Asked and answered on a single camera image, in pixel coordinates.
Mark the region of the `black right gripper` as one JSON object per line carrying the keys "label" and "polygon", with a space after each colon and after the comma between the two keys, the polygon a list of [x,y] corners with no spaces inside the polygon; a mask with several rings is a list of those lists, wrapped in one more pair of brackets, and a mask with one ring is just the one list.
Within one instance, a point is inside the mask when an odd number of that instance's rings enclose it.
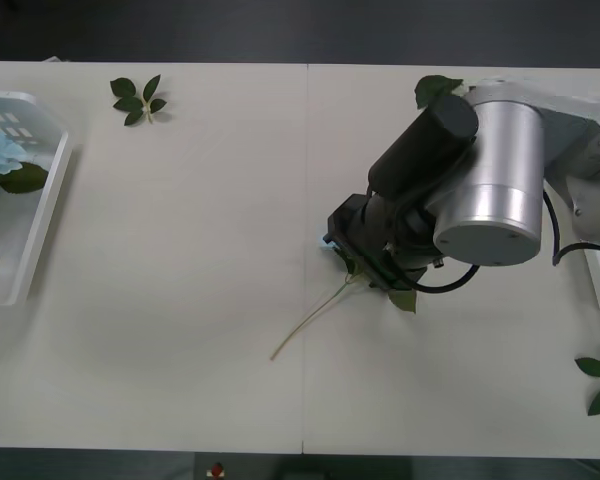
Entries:
{"label": "black right gripper", "polygon": [[385,264],[385,247],[396,243],[393,220],[391,202],[376,194],[352,194],[329,216],[327,240],[355,262],[373,288],[409,291]]}

